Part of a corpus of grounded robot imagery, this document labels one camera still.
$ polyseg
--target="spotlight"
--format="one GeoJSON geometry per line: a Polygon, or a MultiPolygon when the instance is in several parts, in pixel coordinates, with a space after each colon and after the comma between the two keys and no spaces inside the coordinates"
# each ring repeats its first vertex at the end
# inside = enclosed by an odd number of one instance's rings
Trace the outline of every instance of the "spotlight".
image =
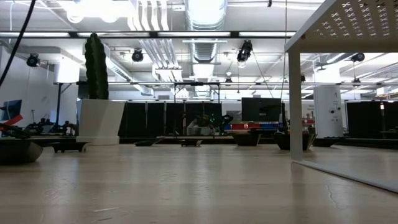
{"type": "Polygon", "coordinates": [[[351,61],[353,62],[362,62],[363,60],[365,60],[365,54],[363,53],[358,53],[351,57],[351,61]]]}
{"type": "Polygon", "coordinates": [[[245,62],[250,57],[250,52],[253,51],[253,45],[250,40],[245,40],[242,47],[239,50],[238,57],[236,58],[238,62],[245,62]]]}
{"type": "Polygon", "coordinates": [[[239,67],[239,68],[244,68],[244,67],[246,67],[246,62],[238,62],[238,67],[239,67]]]}
{"type": "Polygon", "coordinates": [[[133,62],[141,62],[144,59],[142,49],[134,49],[131,59],[133,62]]]}
{"type": "Polygon", "coordinates": [[[29,67],[36,68],[40,66],[40,59],[38,54],[30,54],[29,58],[26,60],[26,64],[29,67]]]}

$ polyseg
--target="red object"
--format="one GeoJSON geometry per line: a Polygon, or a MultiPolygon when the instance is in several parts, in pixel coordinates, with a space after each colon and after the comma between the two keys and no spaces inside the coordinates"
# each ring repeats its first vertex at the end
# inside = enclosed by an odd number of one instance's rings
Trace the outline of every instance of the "red object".
{"type": "Polygon", "coordinates": [[[260,124],[232,124],[232,130],[247,130],[251,128],[260,128],[260,124]]]}
{"type": "Polygon", "coordinates": [[[16,124],[16,123],[18,123],[20,120],[22,120],[22,119],[24,119],[23,117],[22,117],[22,115],[18,115],[18,116],[16,116],[15,118],[12,118],[11,120],[8,120],[8,121],[6,121],[6,122],[4,122],[3,124],[6,124],[6,125],[13,125],[13,124],[16,124]]]}
{"type": "Polygon", "coordinates": [[[315,121],[313,119],[303,119],[303,124],[315,124],[315,121]]]}

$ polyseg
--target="black plant pot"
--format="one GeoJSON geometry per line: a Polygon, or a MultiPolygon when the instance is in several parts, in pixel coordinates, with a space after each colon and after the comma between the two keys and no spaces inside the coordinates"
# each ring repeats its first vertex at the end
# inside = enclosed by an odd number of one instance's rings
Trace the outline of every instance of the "black plant pot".
{"type": "Polygon", "coordinates": [[[330,147],[339,141],[339,138],[315,138],[312,145],[315,147],[330,147]]]}
{"type": "MultiPolygon", "coordinates": [[[[316,134],[303,134],[303,151],[306,151],[310,148],[316,136],[316,134]]],[[[290,150],[289,134],[274,134],[272,137],[281,150],[290,150]]]]}
{"type": "Polygon", "coordinates": [[[0,146],[0,164],[23,164],[35,162],[43,148],[28,140],[15,140],[15,143],[0,146]]]}
{"type": "Polygon", "coordinates": [[[239,146],[257,146],[257,144],[259,144],[261,134],[236,133],[233,134],[232,137],[239,146]]]}

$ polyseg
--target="pot with plant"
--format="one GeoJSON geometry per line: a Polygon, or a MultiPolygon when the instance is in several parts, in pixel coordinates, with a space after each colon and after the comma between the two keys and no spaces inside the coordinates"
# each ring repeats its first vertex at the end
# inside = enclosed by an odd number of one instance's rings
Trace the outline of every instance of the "pot with plant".
{"type": "Polygon", "coordinates": [[[78,102],[79,136],[77,142],[92,145],[119,144],[119,127],[124,103],[108,99],[108,73],[104,45],[95,33],[85,44],[89,99],[78,102]]]}

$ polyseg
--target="black cable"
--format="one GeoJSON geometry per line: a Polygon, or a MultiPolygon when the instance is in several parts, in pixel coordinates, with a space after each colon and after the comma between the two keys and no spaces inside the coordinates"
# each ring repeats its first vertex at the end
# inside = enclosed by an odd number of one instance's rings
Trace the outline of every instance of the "black cable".
{"type": "Polygon", "coordinates": [[[21,28],[21,31],[19,32],[17,41],[16,41],[16,43],[14,45],[14,48],[12,49],[12,52],[10,54],[10,58],[8,59],[7,65],[6,65],[4,71],[3,71],[2,75],[1,75],[0,88],[1,88],[2,83],[4,82],[4,79],[6,79],[6,75],[8,73],[8,70],[11,67],[12,60],[14,59],[15,54],[17,53],[19,44],[21,43],[21,40],[22,40],[22,37],[24,36],[26,27],[27,27],[27,25],[28,25],[28,23],[30,21],[30,17],[32,16],[32,12],[33,12],[33,9],[35,7],[35,3],[36,3],[36,0],[32,0],[32,2],[30,3],[29,10],[27,11],[27,15],[26,15],[26,18],[25,18],[24,25],[22,25],[22,28],[21,28]]]}
{"type": "Polygon", "coordinates": [[[254,51],[253,51],[253,50],[252,50],[252,52],[253,52],[254,59],[256,60],[257,67],[258,67],[258,68],[259,68],[259,70],[260,70],[261,77],[262,77],[262,79],[264,79],[264,83],[266,83],[267,89],[268,89],[268,91],[269,91],[269,93],[271,94],[271,97],[272,97],[272,99],[273,99],[273,98],[274,98],[274,96],[272,95],[272,92],[271,92],[271,90],[270,90],[270,89],[269,89],[269,87],[268,87],[268,83],[267,83],[267,81],[266,81],[266,78],[264,78],[264,75],[262,74],[262,71],[261,71],[261,68],[260,68],[259,62],[257,61],[257,58],[256,58],[256,54],[254,53],[254,51]]]}

